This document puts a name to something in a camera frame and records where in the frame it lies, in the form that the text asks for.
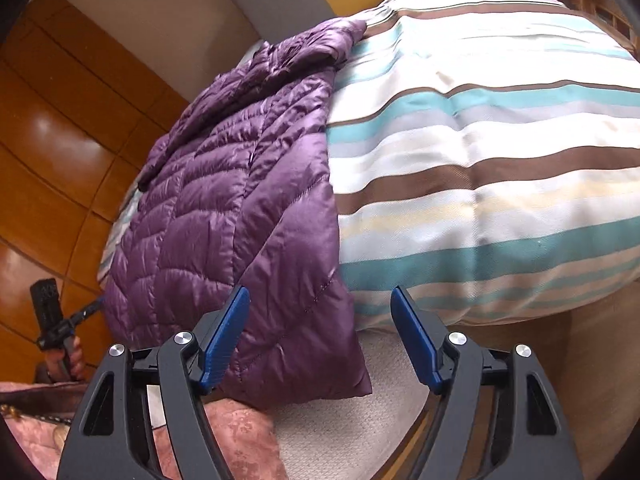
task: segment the pink floral fabric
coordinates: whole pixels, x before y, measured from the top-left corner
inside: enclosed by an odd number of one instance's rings
[[[42,384],[0,383],[0,392]],[[206,404],[207,419],[235,480],[287,480],[273,421],[263,413],[231,399]],[[54,442],[55,424],[24,416],[8,418],[7,426],[27,457],[46,480],[56,480],[60,452]],[[162,473],[180,480],[166,427],[154,430]]]

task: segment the gray cushion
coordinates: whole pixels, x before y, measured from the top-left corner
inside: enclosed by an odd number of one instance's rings
[[[326,0],[233,0],[261,38],[277,43],[335,17]]]

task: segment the purple puffer jacket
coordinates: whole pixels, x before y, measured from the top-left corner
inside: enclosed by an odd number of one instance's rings
[[[265,44],[156,142],[106,287],[117,339],[156,346],[241,283],[252,306],[226,394],[266,408],[371,393],[324,134],[336,69],[364,30],[336,19]]]

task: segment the black tool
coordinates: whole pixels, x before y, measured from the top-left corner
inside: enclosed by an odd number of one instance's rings
[[[33,309],[40,326],[40,336],[36,343],[41,351],[60,348],[65,350],[63,371],[66,379],[71,380],[71,362],[69,355],[73,352],[76,326],[102,308],[100,299],[88,304],[68,319],[62,314],[60,295],[56,280],[48,278],[38,280],[30,287]]]
[[[165,479],[153,444],[148,384],[160,385],[182,478],[232,480],[200,396],[222,380],[248,308],[248,292],[238,287],[222,310],[160,347],[112,346],[74,417],[58,480]],[[391,314],[418,379],[440,396],[410,480],[458,477],[483,385],[495,389],[494,412],[475,480],[582,480],[562,409],[529,347],[481,348],[463,333],[449,333],[436,314],[418,311],[399,287]],[[29,478],[28,467],[20,467]]]
[[[400,287],[391,315],[418,380],[441,396],[411,480],[458,478],[481,386],[494,387],[494,410],[476,480],[582,480],[562,408],[531,348],[489,350],[449,333]]]
[[[236,287],[226,305],[191,332],[162,346],[131,352],[113,345],[78,407],[60,459],[58,480],[164,479],[146,396],[159,384],[169,438],[183,480],[233,480],[211,432],[200,396],[216,387],[249,313],[249,293]]]

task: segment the silver bolt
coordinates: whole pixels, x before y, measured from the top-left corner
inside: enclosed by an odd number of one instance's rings
[[[174,341],[177,342],[178,345],[186,345],[192,338],[191,332],[178,332],[174,336]]]
[[[454,345],[463,345],[466,343],[466,335],[462,332],[451,332],[449,334],[449,341],[451,341]]]
[[[531,357],[531,348],[527,345],[518,345],[516,346],[516,354],[520,357]]]
[[[109,348],[109,355],[113,357],[118,357],[119,355],[124,354],[124,345],[117,343]]]

